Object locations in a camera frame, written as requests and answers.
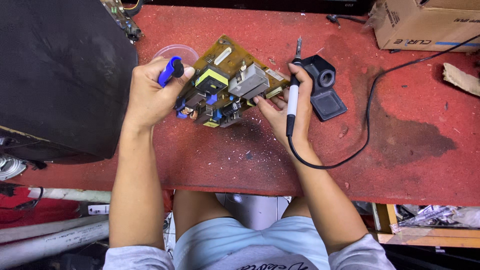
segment white pipe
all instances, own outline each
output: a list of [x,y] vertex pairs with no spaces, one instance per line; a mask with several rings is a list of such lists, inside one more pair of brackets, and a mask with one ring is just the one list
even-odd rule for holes
[[[38,198],[40,188],[30,187],[30,198]],[[109,203],[111,191],[81,190],[69,188],[44,188],[42,198],[64,199],[72,201],[101,202]]]
[[90,216],[66,221],[48,222],[29,226],[0,230],[0,243],[11,242],[15,240],[26,239],[39,235],[57,233],[68,229],[90,225],[97,222],[107,221],[107,215]]
[[108,237],[108,221],[0,246],[0,269],[9,269]]

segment black speaker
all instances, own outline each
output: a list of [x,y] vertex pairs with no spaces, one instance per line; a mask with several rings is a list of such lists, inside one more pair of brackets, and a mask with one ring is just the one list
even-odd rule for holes
[[115,153],[138,55],[99,0],[0,1],[0,152],[86,163]]

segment red table surface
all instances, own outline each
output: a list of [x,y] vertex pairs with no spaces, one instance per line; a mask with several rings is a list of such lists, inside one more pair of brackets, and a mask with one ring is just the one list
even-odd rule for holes
[[[227,34],[270,68],[285,72],[301,36],[303,57],[319,54],[335,66],[334,88],[348,107],[345,114],[324,123],[312,117],[309,139],[326,165],[347,158],[365,142],[365,106],[375,75],[434,54],[390,54],[378,49],[372,30],[361,33],[361,24],[347,20],[339,29],[324,14],[146,5],[134,20],[145,33],[136,43],[140,64],[171,44],[190,46],[202,55]],[[444,62],[476,75],[475,60],[478,57],[448,53],[380,81],[372,103],[369,146],[329,171],[351,199],[480,205],[479,98],[444,82],[442,76]],[[286,151],[257,108],[228,128],[195,125],[172,112],[155,127],[154,143],[164,188],[302,194]],[[82,165],[49,164],[9,182],[111,190],[116,167],[117,156]]]

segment clear plastic lid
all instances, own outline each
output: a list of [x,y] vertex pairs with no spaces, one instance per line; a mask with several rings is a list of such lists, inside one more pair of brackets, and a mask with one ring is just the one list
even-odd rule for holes
[[185,45],[182,44],[175,44],[166,46],[165,48],[159,50],[153,58],[157,56],[163,56],[165,58],[172,58],[173,56],[179,56],[181,58],[182,63],[187,65],[193,65],[198,60],[197,52]]

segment power supply board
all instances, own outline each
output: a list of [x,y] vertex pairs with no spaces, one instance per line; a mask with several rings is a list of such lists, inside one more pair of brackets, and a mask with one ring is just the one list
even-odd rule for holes
[[195,75],[174,106],[178,118],[196,124],[228,127],[255,106],[252,98],[271,98],[288,81],[253,57],[228,36],[221,36],[193,65]]

